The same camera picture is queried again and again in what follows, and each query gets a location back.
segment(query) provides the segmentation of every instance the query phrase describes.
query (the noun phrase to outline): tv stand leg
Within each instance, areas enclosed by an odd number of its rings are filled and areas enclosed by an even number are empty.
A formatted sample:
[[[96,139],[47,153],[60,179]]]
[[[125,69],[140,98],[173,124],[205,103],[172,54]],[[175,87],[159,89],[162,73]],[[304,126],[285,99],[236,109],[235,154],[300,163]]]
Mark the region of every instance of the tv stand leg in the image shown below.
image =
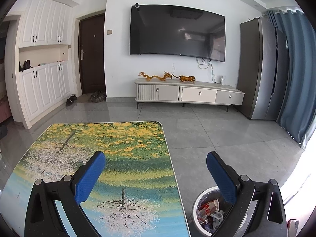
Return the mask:
[[[144,103],[143,101],[137,101],[136,102],[136,108],[138,109],[138,105],[140,104],[140,103]]]

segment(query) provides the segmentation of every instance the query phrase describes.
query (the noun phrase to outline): tv screen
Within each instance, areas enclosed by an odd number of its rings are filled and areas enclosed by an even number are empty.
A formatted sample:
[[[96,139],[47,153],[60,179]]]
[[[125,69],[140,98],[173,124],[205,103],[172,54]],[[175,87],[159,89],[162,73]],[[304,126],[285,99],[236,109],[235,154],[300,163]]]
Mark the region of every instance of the tv screen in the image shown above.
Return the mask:
[[[130,54],[225,61],[225,17],[182,6],[132,6]]]

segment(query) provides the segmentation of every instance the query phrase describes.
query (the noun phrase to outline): white tv stand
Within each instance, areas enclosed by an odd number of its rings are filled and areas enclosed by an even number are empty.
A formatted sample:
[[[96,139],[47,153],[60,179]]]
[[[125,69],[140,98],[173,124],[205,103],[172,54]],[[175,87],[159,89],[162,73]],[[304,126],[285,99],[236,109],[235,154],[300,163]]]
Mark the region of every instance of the white tv stand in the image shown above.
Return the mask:
[[[181,82],[180,80],[138,78],[136,84],[136,106],[143,102],[172,102],[215,104],[228,106],[241,105],[244,93],[228,85],[207,82]]]

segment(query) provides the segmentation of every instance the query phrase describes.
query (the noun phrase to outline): brown door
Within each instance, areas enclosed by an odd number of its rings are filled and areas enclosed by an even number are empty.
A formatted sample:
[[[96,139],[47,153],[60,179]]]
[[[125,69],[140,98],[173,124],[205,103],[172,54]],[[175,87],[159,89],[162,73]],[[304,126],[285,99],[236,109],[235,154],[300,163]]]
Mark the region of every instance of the brown door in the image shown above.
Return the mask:
[[[82,93],[105,92],[104,16],[80,20],[79,70]]]

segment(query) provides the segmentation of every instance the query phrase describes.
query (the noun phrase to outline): cable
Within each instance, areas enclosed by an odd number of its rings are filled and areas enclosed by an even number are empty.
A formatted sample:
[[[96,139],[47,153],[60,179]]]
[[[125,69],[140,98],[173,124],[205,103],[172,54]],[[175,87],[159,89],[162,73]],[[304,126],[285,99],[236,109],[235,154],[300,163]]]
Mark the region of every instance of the cable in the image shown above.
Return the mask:
[[[210,59],[210,61],[208,63],[206,63],[205,59],[201,58],[202,59],[202,63],[199,63],[197,57],[195,57],[196,61],[197,61],[197,66],[200,68],[200,69],[207,69],[210,65],[211,65],[211,69],[212,69],[212,82],[215,83],[215,84],[220,84],[218,82],[215,82],[215,80],[213,80],[213,76],[216,78],[216,76],[213,74],[213,65],[212,65],[212,60]],[[201,68],[200,65],[207,65],[206,68]]]

